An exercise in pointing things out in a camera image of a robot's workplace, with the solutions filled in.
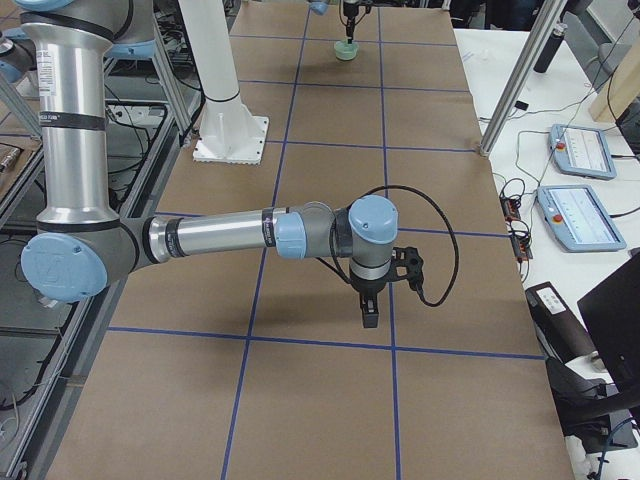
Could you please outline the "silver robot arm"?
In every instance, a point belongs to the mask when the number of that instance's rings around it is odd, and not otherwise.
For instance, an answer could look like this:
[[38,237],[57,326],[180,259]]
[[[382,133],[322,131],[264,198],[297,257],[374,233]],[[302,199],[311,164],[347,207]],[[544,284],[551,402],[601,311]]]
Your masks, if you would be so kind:
[[[308,1],[309,10],[316,15],[324,15],[330,5],[329,0]],[[339,1],[338,15],[340,22],[345,28],[346,42],[354,43],[354,35],[357,25],[364,17],[371,13],[373,3],[366,0],[343,0]]]
[[103,61],[155,51],[149,1],[24,1],[40,95],[46,206],[23,250],[22,271],[44,296],[92,297],[151,264],[192,255],[272,247],[284,258],[349,262],[363,324],[378,324],[377,296],[398,264],[398,212],[378,195],[334,210],[302,206],[196,218],[124,220],[110,206]]

